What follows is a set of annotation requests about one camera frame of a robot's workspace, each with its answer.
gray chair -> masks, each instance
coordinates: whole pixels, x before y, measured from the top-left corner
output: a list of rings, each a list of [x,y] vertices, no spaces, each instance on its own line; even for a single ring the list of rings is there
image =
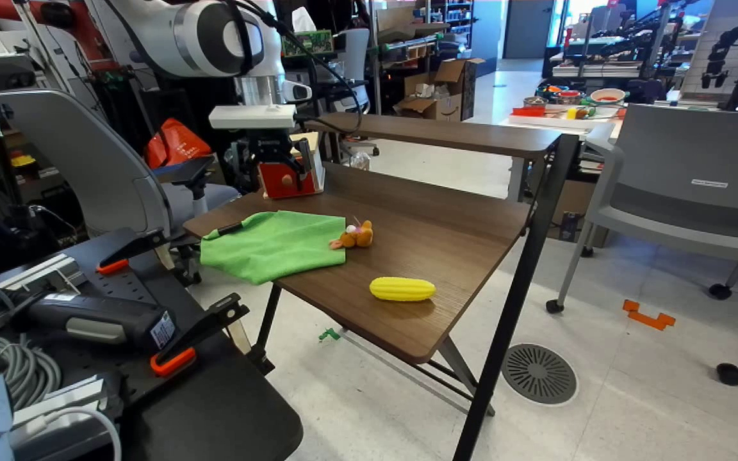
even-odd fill
[[[633,104],[616,145],[589,143],[607,168],[550,312],[565,309],[596,228],[738,264],[738,113]],[[738,365],[721,364],[719,376],[738,383]]]
[[[97,114],[54,90],[4,93],[11,122],[38,145],[74,190],[90,235],[111,231],[178,235],[206,207],[240,196],[234,187],[206,187],[196,200],[187,187],[160,184],[143,158]]]

metal frame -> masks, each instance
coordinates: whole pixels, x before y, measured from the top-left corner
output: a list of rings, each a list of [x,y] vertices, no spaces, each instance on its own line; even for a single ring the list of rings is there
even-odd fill
[[[437,376],[433,372],[416,365],[420,373],[437,378],[446,390],[473,399],[473,410],[468,415],[464,432],[459,438],[454,461],[473,458],[484,418],[496,415],[492,396],[496,396],[497,376],[501,376],[506,353],[514,344],[514,336],[516,336],[516,327],[519,327],[519,321],[521,321],[521,312],[523,312],[523,305],[525,305],[525,296],[528,296],[528,289],[533,282],[533,272],[537,272],[539,259],[541,259],[544,246],[547,246],[547,235],[553,226],[553,210],[556,210],[560,195],[565,190],[565,182],[570,177],[574,158],[580,158],[580,150],[582,150],[580,135],[561,135],[552,149],[552,168],[547,172],[544,184],[539,190],[539,196],[533,202],[533,213],[532,213],[532,221],[525,228],[528,231],[525,249],[521,254],[514,286],[510,286],[507,300],[503,305],[503,315],[501,315],[497,330],[496,330],[483,376],[475,378],[473,368],[468,365],[464,355],[459,353],[459,349],[454,345],[451,339],[446,339],[438,349],[438,353],[448,362],[451,368],[429,362],[441,373],[462,382],[473,395],[456,390],[454,383]],[[263,321],[259,340],[251,351],[255,358],[263,358],[263,364],[266,362],[266,340],[270,340],[273,321],[277,312],[281,291],[283,291],[283,283],[275,282],[273,291],[270,291],[266,312]]]

